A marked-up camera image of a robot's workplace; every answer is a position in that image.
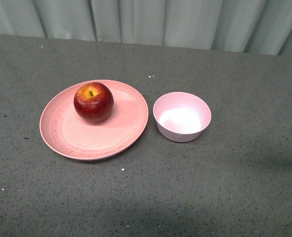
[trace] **bowl rim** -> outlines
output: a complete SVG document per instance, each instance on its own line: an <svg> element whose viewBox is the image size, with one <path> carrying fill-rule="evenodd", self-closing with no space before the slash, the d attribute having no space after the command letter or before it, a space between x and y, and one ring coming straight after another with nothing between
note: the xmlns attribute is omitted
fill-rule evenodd
<svg viewBox="0 0 292 237"><path fill-rule="evenodd" d="M160 99L162 99L163 97L165 97L165 96L168 96L168 95L170 95L170 94L175 94L175 93L182 93L182 94L188 94L188 95L194 96L194 97L198 98L199 100L201 100L201 101L207 106L207 108L209 109L209 121L208 121L208 123L206 124L206 126L201 127L201 129L200 129L199 131L196 131L196 132L191 132L191 133L178 133L178 132L175 132L175 131L169 130L168 128L166 128L165 126L163 126L163 125L159 122L159 120L158 120L158 118L156 117L156 114L155 114L155 107L156 107L158 101L159 101ZM155 103L154 103L154 105L153 105L152 113L153 113L153 116L154 116L154 118L155 118L157 124L159 124L162 128L166 129L167 131L169 131L169 132L171 132L171 133L174 133L174 134L179 134L179 135L191 135L191 134L200 133L200 132L202 132L203 130L205 130L205 129L209 126L209 124L210 124L210 122L211 122L211 110L210 110L210 107L208 106L208 104L207 104L203 99L201 99L200 97L198 97L197 95L194 95L194 94L191 94L191 93L188 93L188 92L184 92L184 91L173 91L173 92L169 92L169 93L166 93L166 94L163 94L162 96L160 96L160 97L155 101Z"/></svg>

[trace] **pink plate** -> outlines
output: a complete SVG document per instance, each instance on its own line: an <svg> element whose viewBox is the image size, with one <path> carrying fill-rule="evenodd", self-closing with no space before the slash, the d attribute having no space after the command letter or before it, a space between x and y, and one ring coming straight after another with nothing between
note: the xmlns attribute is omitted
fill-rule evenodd
<svg viewBox="0 0 292 237"><path fill-rule="evenodd" d="M148 106L133 87L113 80L94 80L105 84L113 94L111 116L99 125L85 122L76 112L73 98L86 81L56 95L45 107L40 131L45 143L69 158L95 160L111 157L132 145L144 131Z"/></svg>

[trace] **red apple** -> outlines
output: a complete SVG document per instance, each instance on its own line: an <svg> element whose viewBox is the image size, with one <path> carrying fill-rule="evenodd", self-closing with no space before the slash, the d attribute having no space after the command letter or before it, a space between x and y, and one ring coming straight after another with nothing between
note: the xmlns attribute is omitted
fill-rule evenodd
<svg viewBox="0 0 292 237"><path fill-rule="evenodd" d="M78 115L85 121L100 123L111 115L114 98L104 84L90 82L77 90L73 104Z"/></svg>

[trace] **white curtain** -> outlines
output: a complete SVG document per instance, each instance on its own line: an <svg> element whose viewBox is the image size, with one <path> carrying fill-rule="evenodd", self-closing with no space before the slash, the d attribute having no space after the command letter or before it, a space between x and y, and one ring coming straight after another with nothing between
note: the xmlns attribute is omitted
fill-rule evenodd
<svg viewBox="0 0 292 237"><path fill-rule="evenodd" d="M0 34L292 56L292 0L0 0Z"/></svg>

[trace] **countertop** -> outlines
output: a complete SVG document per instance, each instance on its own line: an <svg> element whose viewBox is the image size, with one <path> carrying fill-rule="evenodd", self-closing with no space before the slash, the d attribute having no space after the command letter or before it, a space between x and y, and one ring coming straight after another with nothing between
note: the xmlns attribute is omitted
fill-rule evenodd
<svg viewBox="0 0 292 237"><path fill-rule="evenodd" d="M41 114L94 79L137 89L146 128L113 157L66 158ZM173 91L211 109L188 143L152 114ZM0 236L292 236L292 57L0 35Z"/></svg>

